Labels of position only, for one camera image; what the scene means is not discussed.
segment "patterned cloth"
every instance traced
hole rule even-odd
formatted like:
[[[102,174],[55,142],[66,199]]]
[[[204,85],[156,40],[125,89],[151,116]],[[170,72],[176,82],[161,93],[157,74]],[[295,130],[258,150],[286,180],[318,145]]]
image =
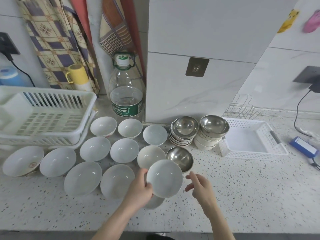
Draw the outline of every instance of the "patterned cloth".
[[[99,91],[96,66],[74,10],[61,0],[16,0],[39,62],[52,88],[74,89],[66,80],[70,65],[82,64],[95,93]]]
[[[139,55],[129,33],[120,0],[102,0],[99,42],[110,56],[115,52],[134,53],[136,65],[132,69],[144,80]],[[133,57],[130,57],[130,64],[134,64]]]

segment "white plastic basket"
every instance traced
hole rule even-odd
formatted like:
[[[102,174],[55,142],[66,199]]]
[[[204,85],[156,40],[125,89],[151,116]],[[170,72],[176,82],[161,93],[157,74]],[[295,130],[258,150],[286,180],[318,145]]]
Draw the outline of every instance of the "white plastic basket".
[[[93,92],[0,86],[0,144],[75,145],[96,98]]]
[[[224,118],[229,132],[219,141],[223,157],[275,160],[288,151],[265,121]]]

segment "hand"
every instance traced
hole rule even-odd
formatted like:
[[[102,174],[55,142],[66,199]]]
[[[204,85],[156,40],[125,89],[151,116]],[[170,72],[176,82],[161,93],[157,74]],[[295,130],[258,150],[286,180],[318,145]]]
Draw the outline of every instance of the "hand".
[[[210,181],[204,176],[195,174],[192,171],[186,176],[186,178],[191,179],[192,183],[186,186],[185,191],[188,192],[191,189],[194,189],[192,196],[197,199],[203,209],[204,214],[209,218],[207,214],[212,210],[213,207],[217,206],[216,197],[214,195],[214,191],[212,190]]]
[[[122,206],[129,208],[135,214],[141,207],[145,206],[152,197],[152,185],[145,184],[144,175],[148,169],[141,168],[137,177],[131,182],[129,189],[122,201]]]

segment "person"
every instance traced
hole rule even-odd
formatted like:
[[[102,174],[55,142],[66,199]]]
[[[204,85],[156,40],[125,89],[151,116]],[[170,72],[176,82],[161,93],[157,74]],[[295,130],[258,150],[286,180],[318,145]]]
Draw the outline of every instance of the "person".
[[[118,240],[120,238],[130,218],[145,206],[152,197],[152,185],[144,182],[144,175],[147,172],[147,169],[139,170],[120,206],[91,240]],[[210,181],[192,171],[186,178],[192,182],[186,186],[185,191],[188,192],[193,189],[193,197],[197,199],[211,223],[214,240],[235,240],[227,221],[218,207]]]

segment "bottle handle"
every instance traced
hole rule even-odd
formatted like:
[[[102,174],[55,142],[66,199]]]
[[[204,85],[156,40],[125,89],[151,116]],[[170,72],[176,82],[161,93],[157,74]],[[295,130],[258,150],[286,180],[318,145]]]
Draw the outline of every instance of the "bottle handle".
[[[72,84],[72,83],[74,83],[74,81],[72,81],[71,78],[70,78],[71,81],[69,81],[69,79],[68,79],[68,75],[69,75],[69,74],[70,74],[70,72],[67,72],[67,73],[65,74],[66,80],[68,81],[68,83]]]

